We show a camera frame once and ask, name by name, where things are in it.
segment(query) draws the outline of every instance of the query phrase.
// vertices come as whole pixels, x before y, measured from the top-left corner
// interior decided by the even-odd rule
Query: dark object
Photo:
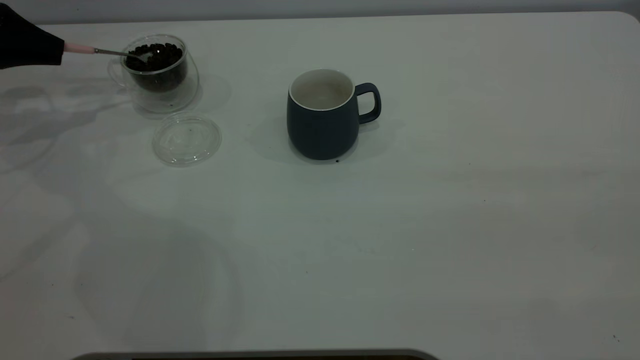
[[[335,95],[324,94],[327,91],[335,92]],[[358,115],[357,96],[367,92],[373,93],[374,108],[369,113]],[[309,106],[320,104],[319,101],[332,96],[335,100],[326,102],[326,108]],[[311,70],[291,85],[287,101],[287,130],[291,142],[302,155],[315,160],[333,159],[353,146],[359,125],[376,120],[380,111],[380,93],[375,85],[365,83],[354,89],[351,80],[341,72]]]
[[[86,354],[74,360],[438,360],[417,350],[297,350],[267,352],[110,353]]]
[[[177,88],[187,77],[187,62],[184,61],[184,51],[170,43],[145,44],[129,51],[129,54],[142,55],[149,52],[152,55],[146,63],[132,57],[125,60],[127,68],[142,72],[142,74],[130,72],[133,80],[150,92],[167,92]]]
[[[65,41],[23,19],[0,3],[0,69],[22,65],[60,65]]]

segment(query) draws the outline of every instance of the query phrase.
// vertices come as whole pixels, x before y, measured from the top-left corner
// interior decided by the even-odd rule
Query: pink spoon handle
[[[79,54],[95,54],[95,48],[85,45],[71,44],[65,42],[65,51],[68,53],[79,53]]]

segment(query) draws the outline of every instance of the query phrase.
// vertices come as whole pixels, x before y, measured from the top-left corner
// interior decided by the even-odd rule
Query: wall
[[[640,0],[4,0],[37,24],[619,10]]]

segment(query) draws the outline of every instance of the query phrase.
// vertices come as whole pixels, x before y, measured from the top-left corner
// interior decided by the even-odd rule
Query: glass cup
[[[136,71],[127,67],[126,57],[109,62],[107,70],[111,79],[127,89],[136,104],[154,113],[168,113],[187,106],[198,91],[198,69],[187,46],[171,35],[149,35],[141,37],[122,52],[128,53],[138,46],[173,44],[182,49],[182,57],[173,65],[158,71]]]

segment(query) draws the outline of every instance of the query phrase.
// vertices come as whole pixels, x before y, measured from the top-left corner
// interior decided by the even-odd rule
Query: metal spoon
[[[140,59],[140,61],[145,63],[153,55],[152,51],[149,51],[148,53],[145,53],[142,55],[132,55],[127,53],[121,53],[120,51],[103,50],[103,49],[98,49],[96,47],[91,47],[91,46],[70,44],[68,42],[65,42],[65,51],[68,53],[79,53],[79,54],[107,54],[107,55],[131,56],[132,58]]]

